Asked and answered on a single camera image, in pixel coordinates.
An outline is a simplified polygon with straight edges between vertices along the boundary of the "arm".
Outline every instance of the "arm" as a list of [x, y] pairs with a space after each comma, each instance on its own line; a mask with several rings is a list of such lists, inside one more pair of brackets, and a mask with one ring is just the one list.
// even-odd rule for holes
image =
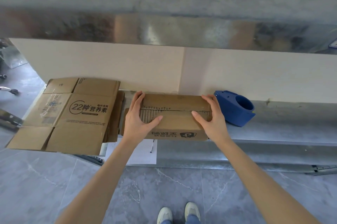
[[225, 118], [217, 98], [214, 95], [202, 97], [211, 105], [212, 121], [205, 121], [195, 111], [192, 115], [232, 164], [265, 221], [268, 224], [319, 223], [233, 142], [227, 132]]
[[158, 116], [149, 124], [140, 120], [139, 110], [144, 96], [145, 94], [141, 91], [134, 95], [130, 110], [126, 115], [122, 141], [89, 183], [58, 217], [56, 224], [102, 223], [119, 178], [133, 150], [162, 119], [162, 116]]

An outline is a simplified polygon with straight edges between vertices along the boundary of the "forearm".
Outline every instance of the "forearm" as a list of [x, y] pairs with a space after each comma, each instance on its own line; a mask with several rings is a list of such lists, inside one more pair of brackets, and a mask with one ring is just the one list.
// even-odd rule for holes
[[136, 145], [124, 138], [90, 182], [57, 219], [56, 224], [100, 224], [123, 169]]
[[265, 221], [319, 223], [300, 203], [258, 167], [230, 137], [218, 147], [228, 158]]

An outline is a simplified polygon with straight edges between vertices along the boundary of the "person's left hand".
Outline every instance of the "person's left hand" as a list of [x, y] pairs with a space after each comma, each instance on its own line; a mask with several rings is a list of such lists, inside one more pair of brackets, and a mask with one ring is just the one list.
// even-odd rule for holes
[[145, 93], [136, 92], [133, 96], [129, 112], [125, 117], [124, 136], [123, 139], [130, 140], [136, 146], [145, 138], [145, 136], [159, 124], [163, 116], [158, 116], [150, 123], [145, 124], [139, 117], [141, 102], [145, 97]]

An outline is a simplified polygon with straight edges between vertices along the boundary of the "finger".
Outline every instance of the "finger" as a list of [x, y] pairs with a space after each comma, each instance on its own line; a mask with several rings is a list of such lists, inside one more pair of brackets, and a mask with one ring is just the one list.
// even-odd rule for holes
[[146, 124], [148, 127], [149, 131], [158, 126], [159, 122], [162, 120], [163, 116], [158, 116], [154, 120], [152, 120], [150, 123]]
[[137, 112], [138, 115], [139, 115], [139, 110], [141, 108], [141, 102], [143, 101], [144, 97], [145, 97], [145, 93], [141, 94], [133, 105], [132, 111]]
[[216, 98], [216, 96], [215, 95], [207, 95], [207, 96], [209, 96], [210, 98], [213, 99], [213, 101], [216, 103], [216, 105], [219, 107], [219, 110], [220, 110], [221, 109], [220, 108], [220, 104], [219, 104], [218, 99]]
[[199, 122], [203, 128], [205, 128], [205, 125], [207, 125], [208, 122], [204, 120], [204, 118], [201, 117], [200, 114], [196, 111], [192, 111], [192, 115], [196, 119], [196, 121]]
[[201, 95], [201, 97], [210, 104], [212, 112], [214, 113], [218, 112], [218, 106], [216, 105], [216, 103], [213, 101], [212, 98], [205, 96], [205, 95]]
[[136, 100], [138, 99], [138, 97], [142, 94], [142, 91], [137, 91], [136, 94], [134, 94], [132, 101], [131, 101], [131, 105], [130, 105], [130, 111], [132, 111], [134, 103], [136, 102]]

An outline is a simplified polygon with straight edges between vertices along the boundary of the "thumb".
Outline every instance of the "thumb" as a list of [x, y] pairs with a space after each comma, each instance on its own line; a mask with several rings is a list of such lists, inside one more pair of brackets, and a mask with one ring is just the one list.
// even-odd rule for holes
[[196, 119], [197, 122], [200, 123], [200, 125], [202, 125], [203, 128], [207, 124], [207, 121], [204, 120], [204, 118], [201, 117], [201, 115], [197, 113], [196, 111], [192, 111], [192, 116]]
[[150, 130], [155, 128], [159, 124], [159, 122], [161, 121], [162, 118], [163, 118], [163, 116], [158, 116], [157, 118], [152, 120], [150, 123], [147, 124], [148, 128]]

